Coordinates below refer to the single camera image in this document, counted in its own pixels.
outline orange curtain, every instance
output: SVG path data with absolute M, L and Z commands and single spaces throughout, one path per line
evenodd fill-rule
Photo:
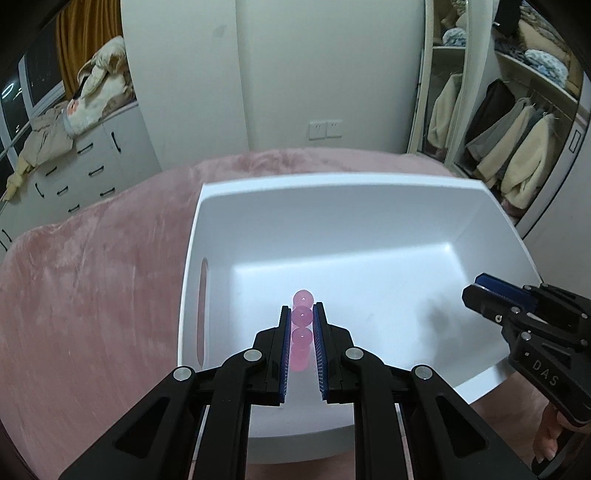
M 60 12 L 56 47 L 68 100 L 78 90 L 78 71 L 117 35 L 123 35 L 120 0 L 72 0 Z

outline hand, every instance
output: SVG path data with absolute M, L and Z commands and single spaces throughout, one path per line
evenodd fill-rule
M 541 463 L 545 458 L 552 460 L 558 451 L 558 437 L 564 429 L 572 432 L 591 433 L 591 423 L 585 427 L 572 426 L 554 405 L 548 403 L 542 414 L 542 421 L 534 439 L 535 459 Z

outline finger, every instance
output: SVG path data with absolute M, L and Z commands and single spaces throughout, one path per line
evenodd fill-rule
M 558 422 L 556 413 L 554 406 L 549 404 L 542 414 L 542 425 L 548 429 L 548 434 L 553 439 L 557 439 L 564 430 L 564 427 Z
M 549 438 L 547 435 L 537 436 L 534 440 L 534 454 L 538 463 L 541 463 L 544 458 L 552 460 L 558 451 L 558 442 L 555 439 Z

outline window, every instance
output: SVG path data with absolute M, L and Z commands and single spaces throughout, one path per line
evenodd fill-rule
M 43 100 L 61 82 L 56 49 L 56 21 L 46 26 L 25 55 L 27 78 L 33 105 Z
M 54 20 L 41 30 L 18 67 L 0 82 L 0 158 L 12 167 L 32 131 L 30 119 L 64 98 L 55 31 Z M 4 191 L 4 172 L 0 165 L 0 191 Z
M 6 191 L 6 181 L 8 177 L 14 173 L 14 169 L 8 160 L 8 156 L 4 154 L 0 157 L 0 196 Z
M 18 70 L 14 71 L 4 84 L 0 99 L 8 133 L 10 138 L 14 138 L 29 121 L 25 102 L 22 99 L 21 79 Z

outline white plastic bin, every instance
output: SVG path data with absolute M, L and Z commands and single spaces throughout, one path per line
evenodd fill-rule
M 499 327 L 462 303 L 483 272 L 519 286 L 540 282 L 479 181 L 355 173 L 205 185 L 187 253 L 178 364 L 214 368 L 250 348 L 305 288 L 355 345 L 388 365 L 431 365 L 472 402 L 505 378 L 499 366 L 508 354 Z M 352 406 L 322 402 L 311 360 L 289 373 L 282 407 L 253 407 L 249 461 L 352 449 L 352 426 Z

